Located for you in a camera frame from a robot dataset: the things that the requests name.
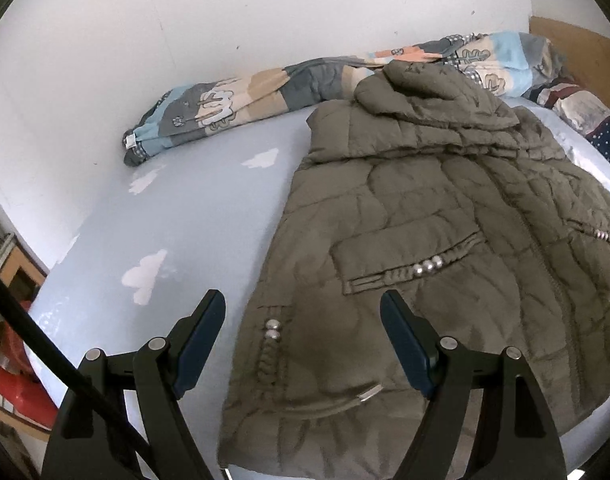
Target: jacket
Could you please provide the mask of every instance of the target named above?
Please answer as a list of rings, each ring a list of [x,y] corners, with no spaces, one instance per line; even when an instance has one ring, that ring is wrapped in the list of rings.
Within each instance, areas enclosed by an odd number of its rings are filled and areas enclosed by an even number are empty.
[[[531,112],[449,66],[393,61],[354,98],[308,120],[240,327],[219,461],[394,475],[426,404],[379,319],[390,288],[441,336],[521,349],[569,430],[610,394],[610,194]]]

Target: jacket pocket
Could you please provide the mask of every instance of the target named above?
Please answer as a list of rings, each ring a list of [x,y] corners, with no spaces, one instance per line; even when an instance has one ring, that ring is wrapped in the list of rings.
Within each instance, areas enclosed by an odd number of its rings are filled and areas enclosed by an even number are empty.
[[[476,222],[451,210],[343,240],[333,257],[347,295],[435,272],[484,240]]]

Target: black cable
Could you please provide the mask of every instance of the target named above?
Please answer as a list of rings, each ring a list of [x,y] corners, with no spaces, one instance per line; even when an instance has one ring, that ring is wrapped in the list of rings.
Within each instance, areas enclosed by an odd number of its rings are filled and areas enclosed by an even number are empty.
[[[156,473],[152,448],[141,434],[119,413],[107,399],[88,382],[70,363],[50,338],[38,327],[29,314],[21,308],[5,284],[0,280],[0,314],[14,332],[32,349],[39,359],[50,368],[77,396],[89,402],[90,407],[114,426],[127,443]]]

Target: wooden furniture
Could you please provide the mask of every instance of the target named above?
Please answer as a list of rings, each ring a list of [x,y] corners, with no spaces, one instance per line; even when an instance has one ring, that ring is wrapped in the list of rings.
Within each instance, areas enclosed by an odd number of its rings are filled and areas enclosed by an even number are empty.
[[[39,480],[32,459],[19,434],[0,421],[0,479]]]
[[[610,108],[610,39],[586,28],[533,16],[530,32],[549,38],[578,83]]]
[[[33,300],[45,275],[16,244],[14,235],[6,237],[0,248],[0,279],[8,286],[17,301]],[[50,431],[0,406],[0,421],[17,431],[47,441]]]

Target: blue gripper pad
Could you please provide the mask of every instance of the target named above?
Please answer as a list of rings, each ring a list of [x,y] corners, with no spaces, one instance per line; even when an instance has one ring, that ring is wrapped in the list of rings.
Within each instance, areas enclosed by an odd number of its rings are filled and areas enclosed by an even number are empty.
[[[432,341],[434,329],[426,319],[414,316],[395,290],[388,290],[381,297],[381,322],[410,386],[419,390],[426,399],[430,399],[436,387],[431,379],[431,370],[438,361],[438,351],[435,348],[438,336]],[[424,329],[423,332],[426,333],[419,336],[421,340],[425,339],[425,345],[415,335],[411,325],[415,326],[416,330]]]
[[[225,298],[208,290],[194,313],[179,319],[169,333],[168,368],[176,399],[196,386],[225,319]]]

